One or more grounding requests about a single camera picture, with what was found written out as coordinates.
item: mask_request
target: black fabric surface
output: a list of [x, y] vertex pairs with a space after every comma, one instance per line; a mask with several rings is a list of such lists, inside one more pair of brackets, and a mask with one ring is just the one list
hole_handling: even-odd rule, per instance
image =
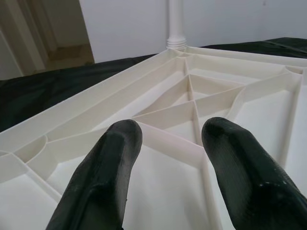
[[[307, 40], [278, 38], [206, 48], [307, 58]], [[126, 58], [0, 81], [0, 132], [153, 55]]]

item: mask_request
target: white column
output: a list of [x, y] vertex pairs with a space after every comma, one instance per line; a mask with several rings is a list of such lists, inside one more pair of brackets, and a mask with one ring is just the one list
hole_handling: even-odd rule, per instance
[[183, 0], [168, 0], [169, 38], [167, 48], [184, 49], [187, 41], [183, 32]]

